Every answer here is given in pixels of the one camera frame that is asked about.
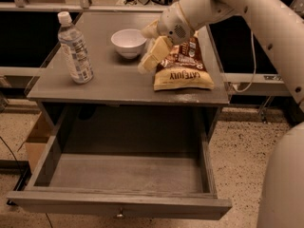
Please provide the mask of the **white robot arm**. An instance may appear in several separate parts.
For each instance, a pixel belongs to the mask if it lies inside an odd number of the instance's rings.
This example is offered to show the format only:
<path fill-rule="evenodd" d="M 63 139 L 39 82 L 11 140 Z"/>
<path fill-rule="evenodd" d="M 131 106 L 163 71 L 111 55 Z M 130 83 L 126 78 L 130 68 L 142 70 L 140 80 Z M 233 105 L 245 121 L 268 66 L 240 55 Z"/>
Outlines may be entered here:
<path fill-rule="evenodd" d="M 139 63 L 153 70 L 200 28 L 243 17 L 297 104 L 304 102 L 304 21 L 280 0 L 179 0 L 142 29 L 152 45 Z M 304 123 L 290 129 L 271 154 L 256 228 L 304 228 Z"/>

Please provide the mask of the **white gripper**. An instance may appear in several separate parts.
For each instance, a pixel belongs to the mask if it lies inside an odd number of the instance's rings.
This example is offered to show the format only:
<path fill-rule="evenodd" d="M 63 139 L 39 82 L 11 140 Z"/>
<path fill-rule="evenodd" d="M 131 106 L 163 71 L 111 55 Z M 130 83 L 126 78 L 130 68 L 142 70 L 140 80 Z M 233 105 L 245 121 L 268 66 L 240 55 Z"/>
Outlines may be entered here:
<path fill-rule="evenodd" d="M 170 53 L 173 44 L 179 45 L 187 41 L 194 31 L 188 25 L 181 8 L 172 6 L 161 14 L 159 21 L 154 20 L 144 27 L 141 34 L 148 39 L 154 38 L 138 64 L 138 71 L 144 74 L 152 72 L 157 67 Z"/>

